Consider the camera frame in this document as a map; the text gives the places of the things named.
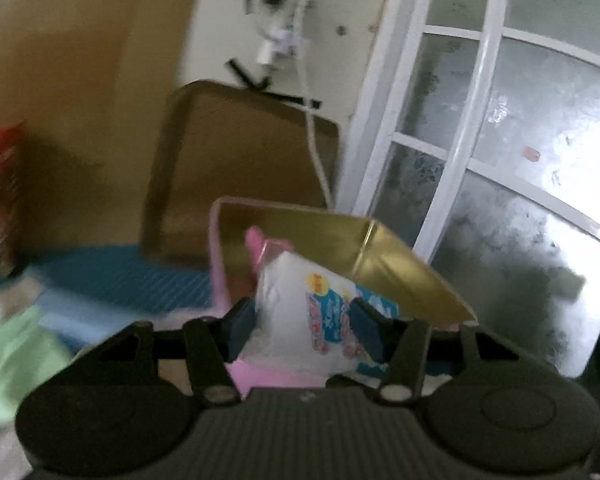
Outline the white blue tissue packet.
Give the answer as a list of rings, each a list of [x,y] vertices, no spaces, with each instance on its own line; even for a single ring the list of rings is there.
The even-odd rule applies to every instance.
[[[355,338],[350,303],[367,301],[386,318],[397,304],[294,252],[282,252],[262,269],[256,293],[257,326],[240,358],[271,370],[323,377],[357,372],[380,377]]]

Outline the green cloth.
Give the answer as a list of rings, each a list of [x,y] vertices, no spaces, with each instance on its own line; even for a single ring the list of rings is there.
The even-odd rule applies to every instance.
[[[0,427],[14,421],[21,401],[72,361],[69,349],[27,308],[0,321]]]

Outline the pink soft item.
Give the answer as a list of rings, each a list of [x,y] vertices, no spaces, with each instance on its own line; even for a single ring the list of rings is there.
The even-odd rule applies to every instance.
[[[252,226],[245,232],[245,246],[249,252],[252,273],[256,278],[269,262],[283,252],[294,251],[294,245],[289,240],[266,237],[257,226]]]

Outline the pink tin box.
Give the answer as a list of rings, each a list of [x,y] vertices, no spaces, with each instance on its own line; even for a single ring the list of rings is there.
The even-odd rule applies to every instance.
[[[399,237],[374,220],[324,209],[220,198],[210,212],[209,244],[214,307],[227,312],[249,285],[256,300],[259,278],[251,270],[245,232],[289,240],[294,253],[398,305],[397,318],[419,318],[435,328],[474,318],[449,284],[419,260]],[[238,356],[228,370],[240,392],[252,388],[318,388],[329,377],[271,370]]]

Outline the blue mat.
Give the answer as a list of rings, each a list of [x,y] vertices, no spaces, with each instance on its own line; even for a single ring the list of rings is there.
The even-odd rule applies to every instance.
[[[78,352],[134,321],[172,326],[180,314],[210,308],[211,278],[206,270],[148,261],[135,245],[38,252],[0,280],[0,320],[30,306]]]

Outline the brown tray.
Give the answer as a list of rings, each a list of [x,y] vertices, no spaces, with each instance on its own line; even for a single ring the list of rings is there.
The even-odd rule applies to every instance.
[[[172,93],[145,200],[143,256],[206,268],[210,211],[221,197],[324,206],[304,110],[210,80]]]

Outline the white framed window door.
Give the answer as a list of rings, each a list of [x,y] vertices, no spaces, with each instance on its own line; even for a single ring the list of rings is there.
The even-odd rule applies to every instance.
[[[337,206],[580,375],[600,332],[600,0],[387,0]]]

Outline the brown cardboard sheet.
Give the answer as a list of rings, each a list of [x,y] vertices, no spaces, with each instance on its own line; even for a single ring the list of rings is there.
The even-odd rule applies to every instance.
[[[194,0],[0,0],[0,127],[21,122],[21,243],[134,243]]]

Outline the white wall charger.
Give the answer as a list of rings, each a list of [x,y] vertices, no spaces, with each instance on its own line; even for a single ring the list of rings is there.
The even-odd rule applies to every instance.
[[[291,26],[273,28],[265,34],[256,56],[259,66],[273,68],[278,62],[294,58],[306,43],[306,38]]]

